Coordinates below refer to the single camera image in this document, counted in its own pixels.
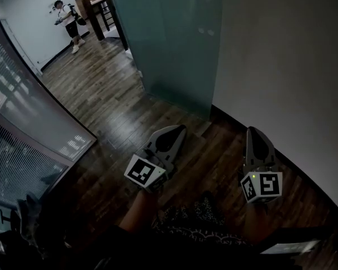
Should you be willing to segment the dark wooden ladder-back chair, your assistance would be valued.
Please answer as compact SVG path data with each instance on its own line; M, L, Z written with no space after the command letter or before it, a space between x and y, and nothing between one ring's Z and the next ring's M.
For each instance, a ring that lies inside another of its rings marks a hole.
M110 13L112 14L114 25L115 25L116 30L118 32L118 35L119 35L119 37L121 39L123 47L124 47L125 50L128 50L129 46L128 46L128 43L127 43L124 31L122 29L121 23L119 21L119 18L118 18L117 11L116 11L115 5L113 3L113 0L106 0L106 3L108 5L108 7L109 7Z

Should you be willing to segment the grey fabric office chair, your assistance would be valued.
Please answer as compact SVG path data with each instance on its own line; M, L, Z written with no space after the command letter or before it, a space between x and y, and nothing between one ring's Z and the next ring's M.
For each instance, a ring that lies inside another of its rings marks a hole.
M17 200L17 210L20 218L20 234L22 238L43 255L45 252L46 234L40 219L41 203L32 193L28 192L25 200Z

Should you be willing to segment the person's right forearm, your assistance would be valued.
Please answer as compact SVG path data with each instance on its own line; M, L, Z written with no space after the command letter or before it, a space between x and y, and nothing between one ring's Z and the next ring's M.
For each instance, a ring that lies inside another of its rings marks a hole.
M265 204L248 204L244 224L244 236L256 245L269 235L268 216Z

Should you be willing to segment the person's left forearm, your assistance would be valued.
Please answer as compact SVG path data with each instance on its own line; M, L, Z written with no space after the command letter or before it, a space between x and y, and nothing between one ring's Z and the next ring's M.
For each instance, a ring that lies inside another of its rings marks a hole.
M158 194L140 190L119 227L130 233L137 233L151 225L157 211Z

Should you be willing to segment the glass partition with blinds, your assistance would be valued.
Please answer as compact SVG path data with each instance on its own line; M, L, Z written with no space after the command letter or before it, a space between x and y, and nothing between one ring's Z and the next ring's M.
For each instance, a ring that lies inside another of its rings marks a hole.
M46 197L96 136L48 91L0 21L0 207Z

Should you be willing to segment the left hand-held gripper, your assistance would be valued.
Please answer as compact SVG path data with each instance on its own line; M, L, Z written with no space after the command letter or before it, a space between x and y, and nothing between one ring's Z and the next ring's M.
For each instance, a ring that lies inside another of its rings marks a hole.
M134 154L124 176L148 193L154 193L174 172L174 160L186 137L186 126L172 125L154 132L145 149Z

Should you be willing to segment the person's dark patterned clothing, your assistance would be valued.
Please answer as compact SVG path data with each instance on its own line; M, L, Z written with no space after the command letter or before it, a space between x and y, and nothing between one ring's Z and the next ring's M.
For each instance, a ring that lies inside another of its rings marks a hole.
M205 192L191 209L156 211L140 232L110 227L97 240L94 270L273 270L256 246L229 232Z

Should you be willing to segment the dark wooden high table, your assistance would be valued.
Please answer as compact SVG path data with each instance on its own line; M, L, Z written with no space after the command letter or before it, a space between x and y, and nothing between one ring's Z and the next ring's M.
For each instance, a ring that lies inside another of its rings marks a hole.
M104 25L107 30L109 30L109 25L106 20L105 14L104 14L104 8L101 5L105 2L105 0L94 0L91 2L91 0L82 0L82 4L85 10L85 13L87 15L87 18L89 19L92 29L94 30L94 33L96 34L96 37L99 41L102 41L105 39L104 33L101 29L101 26L99 24L99 21L96 17L97 13L95 12L95 8L99 8L99 14L102 17L102 20L104 22Z

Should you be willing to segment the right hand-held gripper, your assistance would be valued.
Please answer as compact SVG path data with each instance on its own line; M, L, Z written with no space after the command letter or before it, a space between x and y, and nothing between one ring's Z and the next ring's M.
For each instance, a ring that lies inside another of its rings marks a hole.
M269 138L255 127L248 127L246 133L246 164L254 165L256 159L273 163L275 148ZM243 165L241 188L247 203L266 204L282 196L283 173L277 164L252 168Z

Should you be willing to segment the black office chair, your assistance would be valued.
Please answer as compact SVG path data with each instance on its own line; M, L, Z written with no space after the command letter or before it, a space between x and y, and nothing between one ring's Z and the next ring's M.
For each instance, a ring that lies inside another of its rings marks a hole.
M59 270L64 257L72 248L66 241L66 233L55 222L41 213L45 229L45 252L41 255L20 234L19 215L15 228L0 233L0 270Z

